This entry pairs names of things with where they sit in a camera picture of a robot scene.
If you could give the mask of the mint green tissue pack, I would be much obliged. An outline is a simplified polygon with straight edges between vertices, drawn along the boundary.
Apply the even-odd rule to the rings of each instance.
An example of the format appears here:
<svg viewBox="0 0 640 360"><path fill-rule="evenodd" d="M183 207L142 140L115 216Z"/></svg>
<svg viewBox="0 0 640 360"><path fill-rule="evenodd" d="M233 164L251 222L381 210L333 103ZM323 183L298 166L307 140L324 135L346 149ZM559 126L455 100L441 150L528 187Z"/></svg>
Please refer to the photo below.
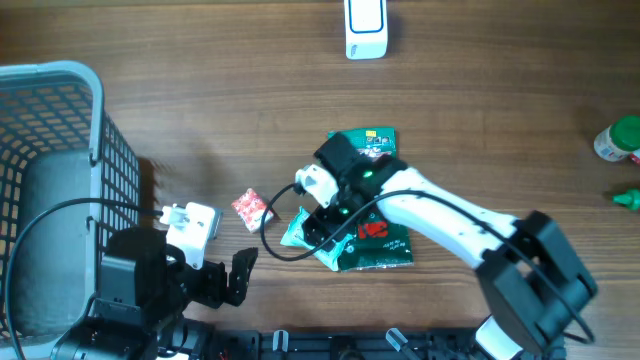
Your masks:
<svg viewBox="0 0 640 360"><path fill-rule="evenodd" d="M304 239L303 223L310 216L310 213L303 207L299 208L299 213L290 222L289 227L283 235L280 244L289 247L303 247L312 250L314 245L307 243ZM354 239L352 230L347 230L344 234L338 235L333 240L331 250L318 250L314 256L334 272L340 271L338 259L343 253L347 243Z"/></svg>

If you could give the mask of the small red snack box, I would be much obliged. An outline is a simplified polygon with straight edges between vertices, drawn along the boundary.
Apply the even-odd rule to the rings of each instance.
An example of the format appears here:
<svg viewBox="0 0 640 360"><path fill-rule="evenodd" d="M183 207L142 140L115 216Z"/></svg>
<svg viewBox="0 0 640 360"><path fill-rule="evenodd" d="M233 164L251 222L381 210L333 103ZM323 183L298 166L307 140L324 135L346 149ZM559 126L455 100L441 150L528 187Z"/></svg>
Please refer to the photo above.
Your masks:
<svg viewBox="0 0 640 360"><path fill-rule="evenodd" d="M268 224L274 217L273 211L270 210L265 220L262 220L267 203L253 188L248 188L243 195L232 202L231 206L251 233L259 231L262 224Z"/></svg>

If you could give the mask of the green 3M gloves package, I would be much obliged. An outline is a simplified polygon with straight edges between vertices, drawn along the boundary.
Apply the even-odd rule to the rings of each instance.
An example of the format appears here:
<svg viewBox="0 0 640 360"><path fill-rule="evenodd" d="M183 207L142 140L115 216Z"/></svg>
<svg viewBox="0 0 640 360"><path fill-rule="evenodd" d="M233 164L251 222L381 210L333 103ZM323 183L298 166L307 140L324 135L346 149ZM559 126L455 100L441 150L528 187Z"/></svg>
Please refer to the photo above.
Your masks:
<svg viewBox="0 0 640 360"><path fill-rule="evenodd" d="M356 150L372 160L383 155L396 156L396 132L393 127L342 130ZM340 272L374 268L409 266L414 262L409 230L388 222L372 206L344 238L345 247L337 258Z"/></svg>

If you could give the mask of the green lid jar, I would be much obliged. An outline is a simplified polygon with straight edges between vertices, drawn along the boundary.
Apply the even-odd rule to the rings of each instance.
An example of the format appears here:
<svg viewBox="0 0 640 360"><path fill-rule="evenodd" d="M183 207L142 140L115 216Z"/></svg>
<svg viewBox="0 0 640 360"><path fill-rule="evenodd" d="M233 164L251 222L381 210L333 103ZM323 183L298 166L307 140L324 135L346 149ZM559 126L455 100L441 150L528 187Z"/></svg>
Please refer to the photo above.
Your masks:
<svg viewBox="0 0 640 360"><path fill-rule="evenodd" d="M595 153L606 161L624 160L639 149L639 117L621 117L595 137L593 147Z"/></svg>

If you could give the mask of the red sauce bottle green cap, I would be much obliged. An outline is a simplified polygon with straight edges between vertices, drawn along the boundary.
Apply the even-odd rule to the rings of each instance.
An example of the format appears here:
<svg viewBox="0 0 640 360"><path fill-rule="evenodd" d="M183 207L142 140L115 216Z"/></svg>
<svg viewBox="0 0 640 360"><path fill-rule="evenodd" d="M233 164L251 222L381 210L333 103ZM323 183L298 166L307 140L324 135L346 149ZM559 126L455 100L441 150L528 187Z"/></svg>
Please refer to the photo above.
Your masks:
<svg viewBox="0 0 640 360"><path fill-rule="evenodd" d="M614 195L612 201L615 204L626 207L630 211L638 211L640 209L640 190L629 189L622 194Z"/></svg>

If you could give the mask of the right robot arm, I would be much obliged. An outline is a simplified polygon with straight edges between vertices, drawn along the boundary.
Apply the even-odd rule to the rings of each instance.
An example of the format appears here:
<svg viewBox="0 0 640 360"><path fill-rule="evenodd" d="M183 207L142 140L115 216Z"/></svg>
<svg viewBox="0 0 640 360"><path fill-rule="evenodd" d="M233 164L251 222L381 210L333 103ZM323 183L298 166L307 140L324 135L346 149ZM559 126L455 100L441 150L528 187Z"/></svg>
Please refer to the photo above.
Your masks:
<svg viewBox="0 0 640 360"><path fill-rule="evenodd" d="M519 219L482 208L393 155L362 154L342 133L314 156L315 163L295 174L297 191L318 203L303 226L314 248L376 211L439 244L475 272L490 310L474 334L481 354L548 355L570 338L571 323L584 332L580 342L593 342L580 313L597 294L597 284L550 216L533 211Z"/></svg>

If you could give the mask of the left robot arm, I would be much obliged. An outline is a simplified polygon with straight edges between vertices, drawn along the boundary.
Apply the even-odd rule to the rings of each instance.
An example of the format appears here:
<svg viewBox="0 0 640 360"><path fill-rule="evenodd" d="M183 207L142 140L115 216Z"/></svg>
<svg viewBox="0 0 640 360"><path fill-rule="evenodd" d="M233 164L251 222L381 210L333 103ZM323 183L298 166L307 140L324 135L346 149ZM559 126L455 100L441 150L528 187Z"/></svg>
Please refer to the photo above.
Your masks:
<svg viewBox="0 0 640 360"><path fill-rule="evenodd" d="M196 302L238 307L258 258L250 247L232 266L206 262L194 269L182 250L154 228L114 233L100 262L99 284L85 314L56 343L54 359L228 359L231 341L213 326L188 320Z"/></svg>

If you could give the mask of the white barcode scanner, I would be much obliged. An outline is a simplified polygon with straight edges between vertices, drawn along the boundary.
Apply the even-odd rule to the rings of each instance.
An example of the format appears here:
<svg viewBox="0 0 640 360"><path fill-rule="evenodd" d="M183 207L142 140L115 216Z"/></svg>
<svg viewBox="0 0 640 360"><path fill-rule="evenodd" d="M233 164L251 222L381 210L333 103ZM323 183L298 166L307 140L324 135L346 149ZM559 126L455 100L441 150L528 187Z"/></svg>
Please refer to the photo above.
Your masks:
<svg viewBox="0 0 640 360"><path fill-rule="evenodd" d="M386 0L344 0L345 55L349 60L373 60L386 55Z"/></svg>

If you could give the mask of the grey plastic mesh basket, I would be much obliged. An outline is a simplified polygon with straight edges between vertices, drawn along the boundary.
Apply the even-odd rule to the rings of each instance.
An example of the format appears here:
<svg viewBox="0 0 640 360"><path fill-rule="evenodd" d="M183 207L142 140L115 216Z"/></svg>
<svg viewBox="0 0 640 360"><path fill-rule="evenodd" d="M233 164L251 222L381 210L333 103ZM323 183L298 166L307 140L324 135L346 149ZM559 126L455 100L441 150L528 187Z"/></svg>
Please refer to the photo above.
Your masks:
<svg viewBox="0 0 640 360"><path fill-rule="evenodd" d="M97 287L109 237L136 226L139 161L104 109L103 85L75 61L1 69L1 356L12 331L46 358Z"/></svg>

